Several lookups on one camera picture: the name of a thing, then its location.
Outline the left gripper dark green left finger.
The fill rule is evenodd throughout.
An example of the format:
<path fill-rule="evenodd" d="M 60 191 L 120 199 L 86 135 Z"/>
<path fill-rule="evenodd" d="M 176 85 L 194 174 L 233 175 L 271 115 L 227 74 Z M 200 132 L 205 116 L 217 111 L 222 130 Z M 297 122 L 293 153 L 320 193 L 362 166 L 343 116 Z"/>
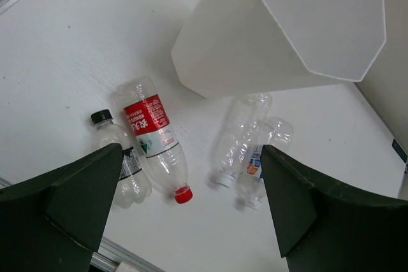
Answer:
<path fill-rule="evenodd" d="M 87 271 L 122 161 L 121 145 L 111 143 L 1 189 L 1 271 Z"/>

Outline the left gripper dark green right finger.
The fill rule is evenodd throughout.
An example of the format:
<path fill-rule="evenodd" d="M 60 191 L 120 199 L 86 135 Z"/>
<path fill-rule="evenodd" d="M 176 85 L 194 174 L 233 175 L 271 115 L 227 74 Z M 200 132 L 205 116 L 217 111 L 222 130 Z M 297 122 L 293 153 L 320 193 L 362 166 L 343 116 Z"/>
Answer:
<path fill-rule="evenodd" d="M 290 271 L 406 271 L 407 201 L 382 196 L 265 148 L 265 187 Z"/>

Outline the blue label plastic bottle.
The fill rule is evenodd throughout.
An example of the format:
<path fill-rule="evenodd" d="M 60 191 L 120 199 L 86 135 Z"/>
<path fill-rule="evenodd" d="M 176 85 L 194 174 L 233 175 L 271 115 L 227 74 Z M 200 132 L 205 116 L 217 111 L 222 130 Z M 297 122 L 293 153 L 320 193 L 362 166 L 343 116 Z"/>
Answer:
<path fill-rule="evenodd" d="M 287 152 L 293 137 L 294 128 L 285 119 L 267 117 L 262 121 L 258 142 L 250 148 L 249 159 L 244 164 L 237 181 L 237 201 L 244 207 L 257 210 L 261 200 L 266 197 L 264 160 L 265 148 L 273 146 Z"/>

